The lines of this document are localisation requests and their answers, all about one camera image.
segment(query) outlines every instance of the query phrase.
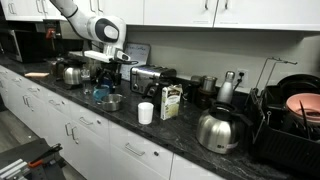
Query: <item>toaster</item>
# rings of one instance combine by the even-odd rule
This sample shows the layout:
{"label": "toaster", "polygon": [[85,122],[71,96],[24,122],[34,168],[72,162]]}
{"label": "toaster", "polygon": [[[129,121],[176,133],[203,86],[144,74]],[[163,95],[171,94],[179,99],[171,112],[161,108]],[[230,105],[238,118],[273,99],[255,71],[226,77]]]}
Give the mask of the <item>toaster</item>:
{"label": "toaster", "polygon": [[[130,89],[133,92],[143,94],[149,83],[159,79],[170,79],[177,76],[175,69],[155,65],[142,65],[132,67],[130,70]],[[151,87],[147,93],[153,96],[156,87]]]}

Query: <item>saucepan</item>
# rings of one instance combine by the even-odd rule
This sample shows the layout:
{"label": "saucepan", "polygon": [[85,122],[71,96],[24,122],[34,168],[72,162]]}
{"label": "saucepan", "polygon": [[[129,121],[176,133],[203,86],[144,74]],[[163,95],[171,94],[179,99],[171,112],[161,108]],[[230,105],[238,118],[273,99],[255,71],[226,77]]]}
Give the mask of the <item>saucepan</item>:
{"label": "saucepan", "polygon": [[104,96],[101,101],[102,108],[105,111],[117,111],[122,107],[122,100],[125,97],[121,94],[109,94]]}

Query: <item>floor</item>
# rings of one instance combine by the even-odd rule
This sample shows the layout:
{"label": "floor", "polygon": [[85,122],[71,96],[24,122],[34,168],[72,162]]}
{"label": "floor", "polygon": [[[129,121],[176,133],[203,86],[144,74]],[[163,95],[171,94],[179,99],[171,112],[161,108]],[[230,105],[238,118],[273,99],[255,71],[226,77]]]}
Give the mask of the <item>floor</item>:
{"label": "floor", "polygon": [[[39,137],[10,111],[0,112],[0,153],[36,139]],[[69,164],[62,170],[67,180],[85,180]]]}

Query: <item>power outlet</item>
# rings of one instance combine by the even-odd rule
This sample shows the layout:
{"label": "power outlet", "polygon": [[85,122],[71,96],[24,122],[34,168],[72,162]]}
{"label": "power outlet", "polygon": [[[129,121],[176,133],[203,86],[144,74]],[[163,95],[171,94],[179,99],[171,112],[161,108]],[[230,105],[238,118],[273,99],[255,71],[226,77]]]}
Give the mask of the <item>power outlet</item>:
{"label": "power outlet", "polygon": [[239,87],[246,88],[248,87],[248,79],[249,79],[249,70],[247,69],[237,69],[236,77],[234,78],[234,84],[238,83],[238,79],[240,79],[240,73],[243,73],[242,82],[239,84]]}

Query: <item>paper cup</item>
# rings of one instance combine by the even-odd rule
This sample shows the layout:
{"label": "paper cup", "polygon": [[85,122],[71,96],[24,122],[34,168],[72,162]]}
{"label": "paper cup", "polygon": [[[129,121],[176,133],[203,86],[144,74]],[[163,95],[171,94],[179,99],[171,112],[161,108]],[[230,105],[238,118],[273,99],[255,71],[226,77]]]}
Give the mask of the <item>paper cup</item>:
{"label": "paper cup", "polygon": [[140,124],[150,124],[153,115],[153,104],[143,102],[138,105],[138,119]]}

